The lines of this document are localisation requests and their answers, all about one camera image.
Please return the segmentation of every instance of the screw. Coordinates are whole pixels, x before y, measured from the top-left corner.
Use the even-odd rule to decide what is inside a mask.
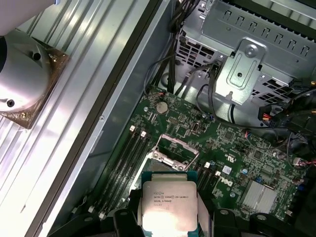
[[[8,105],[9,108],[12,108],[15,105],[15,102],[14,102],[14,100],[8,100],[6,102],[6,105]]]
[[[267,218],[263,215],[257,215],[257,218],[261,221],[265,221]]]
[[[220,210],[220,213],[222,214],[222,215],[228,215],[228,211],[227,210]]]

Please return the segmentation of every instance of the ventilation holes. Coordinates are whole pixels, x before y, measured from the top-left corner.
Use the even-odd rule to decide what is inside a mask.
[[[256,22],[254,22],[254,21],[251,22],[248,30],[251,31],[251,32],[255,32],[255,29],[257,28],[257,25],[258,24]]]
[[[269,35],[269,32],[270,32],[270,29],[267,28],[267,27],[265,27],[265,28],[263,29],[263,31],[262,31],[261,36],[267,38],[268,35]]]
[[[189,42],[184,37],[179,37],[178,39],[177,57],[181,58],[183,63],[187,63],[197,68],[201,65],[209,64],[213,54],[214,51],[203,47],[196,42]]]
[[[288,43],[287,48],[293,50],[295,45],[296,45],[296,41],[291,39],[290,42]]]
[[[223,19],[228,21],[229,18],[230,18],[230,16],[231,16],[231,14],[232,14],[232,12],[227,10],[227,11],[224,13]]]
[[[266,103],[271,104],[284,100],[288,101],[295,96],[295,94],[292,93],[291,88],[287,86],[281,86],[273,79],[263,83],[262,85],[269,88],[271,92],[258,95],[260,92],[253,90],[252,95]]]
[[[236,21],[236,25],[241,26],[242,23],[243,23],[243,21],[244,21],[244,19],[245,19],[244,17],[239,16],[238,19],[237,19],[237,21]]]
[[[280,44],[283,39],[283,35],[277,34],[275,38],[275,43]]]
[[[302,48],[301,55],[303,55],[304,57],[306,57],[309,50],[310,50],[310,48],[305,45],[305,46]]]

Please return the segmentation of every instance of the cable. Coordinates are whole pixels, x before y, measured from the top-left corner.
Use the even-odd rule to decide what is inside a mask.
[[[146,73],[146,75],[145,75],[144,85],[143,85],[143,92],[144,92],[144,94],[145,94],[146,96],[148,96],[148,94],[147,94],[147,92],[146,92],[146,86],[147,86],[147,83],[148,83],[148,80],[149,80],[148,77],[149,77],[149,74],[150,74],[152,68],[153,68],[156,64],[159,64],[159,63],[163,62],[164,60],[167,60],[167,59],[171,58],[172,56],[174,56],[174,54],[169,55],[169,56],[166,56],[166,57],[164,57],[164,58],[162,58],[162,59],[160,59],[160,60],[158,60],[158,61],[152,63],[152,64],[149,66],[149,68],[148,68],[148,70],[147,70],[147,73]]]
[[[251,133],[249,133],[248,131],[246,131],[245,138],[246,138],[247,142],[248,142],[252,147],[254,147],[254,148],[256,148],[256,149],[259,149],[259,150],[262,150],[262,151],[273,151],[273,150],[278,149],[278,148],[280,148],[280,147],[282,147],[282,146],[284,146],[284,145],[286,144],[286,139],[285,139],[284,141],[280,142],[280,144],[277,145],[276,147],[262,148],[262,147],[256,146],[255,144],[253,144],[253,143],[250,141],[250,139],[249,139],[249,136],[250,136],[250,135],[251,135]]]
[[[234,109],[235,109],[235,104],[232,104],[232,106],[231,106],[231,121],[232,121],[232,124],[236,124],[235,123],[235,119],[234,119]]]
[[[188,83],[189,79],[192,77],[193,73],[195,73],[197,71],[204,70],[204,69],[208,69],[212,65],[213,65],[213,63],[206,64],[206,65],[200,66],[198,68],[194,68],[191,71],[189,71],[190,76],[184,78],[184,80],[182,81],[180,87],[177,89],[175,95],[179,95],[181,93],[181,91],[183,90],[184,86]]]
[[[240,125],[240,124],[233,124],[231,122],[228,122],[222,118],[219,118],[216,116],[216,113],[214,111],[214,106],[213,106],[213,89],[214,89],[214,85],[215,85],[215,78],[216,78],[216,74],[217,74],[217,69],[216,67],[214,67],[215,64],[213,64],[213,66],[211,67],[211,69],[209,70],[210,73],[210,78],[209,78],[209,84],[208,84],[208,104],[209,104],[209,108],[211,110],[211,114],[214,116],[214,118],[229,127],[236,127],[236,128],[245,128],[245,129],[250,129],[250,130],[283,130],[283,131],[287,131],[288,129],[285,127],[253,127],[253,126],[245,126],[245,125]]]
[[[174,39],[172,41],[172,46],[171,46],[171,51],[174,52],[175,51],[175,48],[176,48],[176,43],[177,43],[177,40],[176,40],[176,37],[173,36]],[[173,54],[171,57],[170,57],[170,60],[169,60],[169,77],[168,77],[168,84],[167,84],[167,91],[171,94],[174,93],[174,86],[176,84],[176,63],[175,63],[175,54]]]
[[[198,103],[198,98],[199,98],[199,96],[201,95],[201,93],[202,93],[204,87],[206,87],[206,86],[208,86],[208,84],[204,84],[204,85],[200,88],[200,90],[198,91],[197,96],[196,96],[196,105],[197,105],[197,108],[198,108],[198,110],[201,111],[202,114],[205,114],[205,115],[208,114],[208,113],[204,112],[204,111],[201,109],[201,107],[200,107],[200,105],[199,105],[199,103]]]
[[[299,166],[295,166],[293,164],[293,162],[290,160],[290,156],[289,156],[289,150],[290,150],[290,143],[291,143],[291,137],[293,135],[293,132],[291,132],[289,135],[288,135],[288,138],[287,138],[287,143],[286,143],[286,160],[288,162],[288,164],[293,168],[293,169],[297,169],[297,170],[305,170],[305,169],[308,169],[309,166],[307,167],[299,167]]]
[[[303,96],[305,96],[305,95],[307,95],[307,94],[312,94],[312,93],[314,93],[314,92],[316,92],[316,88],[312,88],[312,89],[303,91],[303,92],[297,94],[296,96],[294,96],[294,97],[290,100],[290,102],[288,102],[288,103],[289,103],[290,105],[292,105],[293,102],[294,102],[294,100],[297,100],[297,99],[299,99],[299,98],[301,98],[301,97],[303,97]]]

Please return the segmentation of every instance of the integrated circuit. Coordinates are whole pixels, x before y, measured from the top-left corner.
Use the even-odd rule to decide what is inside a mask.
[[[256,151],[255,154],[253,155],[253,157],[255,157],[256,159],[260,159],[262,156],[262,153],[260,151]]]
[[[226,133],[225,133],[225,136],[224,136],[227,140],[231,140],[232,139],[232,137],[233,137],[233,133],[232,132],[230,132],[230,131],[227,131]]]
[[[184,127],[179,126],[177,129],[177,134],[180,135],[181,137],[185,137],[187,133],[187,129]]]

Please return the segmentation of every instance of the capacitor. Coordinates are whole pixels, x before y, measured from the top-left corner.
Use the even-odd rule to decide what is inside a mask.
[[[295,185],[301,185],[301,184],[304,183],[304,179],[294,178],[294,179],[292,179],[292,183],[295,184]]]
[[[243,174],[247,174],[248,173],[248,170],[247,169],[242,169],[241,171]]]
[[[286,154],[285,153],[279,153],[279,154],[276,155],[276,158],[284,160],[284,159],[286,159]]]

